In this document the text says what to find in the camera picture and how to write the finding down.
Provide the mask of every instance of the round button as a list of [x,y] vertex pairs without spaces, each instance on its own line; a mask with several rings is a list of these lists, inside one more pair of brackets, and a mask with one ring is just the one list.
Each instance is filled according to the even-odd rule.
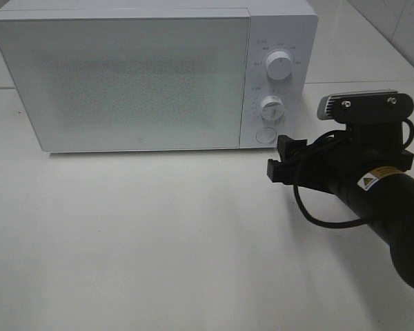
[[265,61],[267,75],[276,81],[281,81],[291,74],[292,58],[284,50],[276,50]]
[[262,99],[261,116],[266,121],[276,121],[284,114],[284,103],[281,98],[269,95]]
[[272,143],[276,140],[277,133],[272,128],[262,128],[256,133],[258,143]]

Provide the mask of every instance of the black cable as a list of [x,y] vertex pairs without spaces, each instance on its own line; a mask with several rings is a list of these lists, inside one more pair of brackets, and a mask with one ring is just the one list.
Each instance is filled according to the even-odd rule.
[[[352,221],[345,221],[345,222],[339,222],[339,223],[325,222],[325,221],[321,221],[320,219],[316,219],[315,217],[313,217],[308,212],[308,210],[305,208],[305,205],[302,202],[302,199],[301,199],[300,194],[299,194],[299,176],[300,176],[300,173],[302,171],[302,168],[304,167],[305,161],[307,160],[307,158],[310,155],[312,155],[316,152],[319,152],[320,150],[328,149],[328,148],[330,148],[332,146],[335,146],[338,143],[341,143],[342,141],[344,141],[346,136],[343,136],[342,138],[336,137],[336,134],[341,133],[341,132],[346,133],[345,131],[342,131],[342,130],[333,130],[333,131],[327,132],[327,133],[323,134],[322,136],[320,136],[319,138],[317,138],[315,140],[315,142],[312,143],[308,147],[307,151],[305,151],[303,157],[300,159],[299,164],[296,168],[294,177],[293,177],[293,192],[295,194],[295,199],[296,199],[297,205],[298,205],[300,211],[302,212],[302,214],[304,215],[304,217],[307,219],[307,221],[309,221],[309,222],[311,222],[315,225],[321,226],[323,228],[329,228],[329,229],[353,228],[355,226],[368,224],[368,223],[370,223],[372,221],[375,221],[377,219],[376,216],[371,216],[371,217],[364,217],[362,219],[354,219]],[[327,143],[324,146],[320,146],[320,143],[322,141],[324,141],[325,139],[329,138],[330,136],[335,136],[334,140]]]
[[403,144],[403,149],[405,149],[410,146],[414,140],[414,123],[409,119],[404,119],[403,122],[405,122],[409,127],[408,139],[406,140],[406,143]]

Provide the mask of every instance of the microwave door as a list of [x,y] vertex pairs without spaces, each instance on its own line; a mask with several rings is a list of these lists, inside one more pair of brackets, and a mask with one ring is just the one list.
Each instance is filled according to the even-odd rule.
[[44,150],[239,147],[247,10],[55,12],[0,20]]

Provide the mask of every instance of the screw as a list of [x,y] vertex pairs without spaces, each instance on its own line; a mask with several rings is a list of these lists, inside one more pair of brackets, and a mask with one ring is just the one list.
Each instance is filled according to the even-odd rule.
[[395,105],[397,103],[397,99],[396,98],[388,98],[388,100],[386,100],[386,102],[388,102],[391,105]]
[[345,100],[341,103],[342,107],[350,108],[351,107],[351,101]]

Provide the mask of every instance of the black cylinder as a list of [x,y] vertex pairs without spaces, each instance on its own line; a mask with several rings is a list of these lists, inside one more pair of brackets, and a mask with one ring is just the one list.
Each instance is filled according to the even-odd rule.
[[328,187],[359,217],[377,215],[370,227],[389,244],[395,269],[414,288],[414,178],[379,167],[382,177],[374,169],[328,178]]

